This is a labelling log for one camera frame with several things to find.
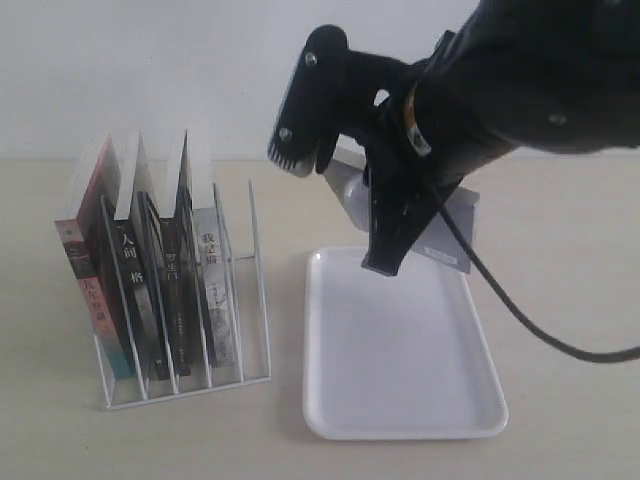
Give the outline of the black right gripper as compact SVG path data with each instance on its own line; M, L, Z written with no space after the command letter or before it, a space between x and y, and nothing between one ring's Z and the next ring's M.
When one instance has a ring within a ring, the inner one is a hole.
M479 72L505 51L494 30L445 31L414 63L351 49L331 24L307 37L281 102L268 158L287 173L323 174L339 130L363 146L371 225L364 268L401 263L470 173L505 153L476 105Z

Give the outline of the dark grey Piper robot arm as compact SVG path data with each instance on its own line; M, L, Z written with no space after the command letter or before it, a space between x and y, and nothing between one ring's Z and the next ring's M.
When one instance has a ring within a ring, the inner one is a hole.
M267 147L297 177L326 172L340 137L365 152L363 266L393 276L462 180L519 148L591 154L639 145L635 1L481 1L425 58L353 49L316 27Z

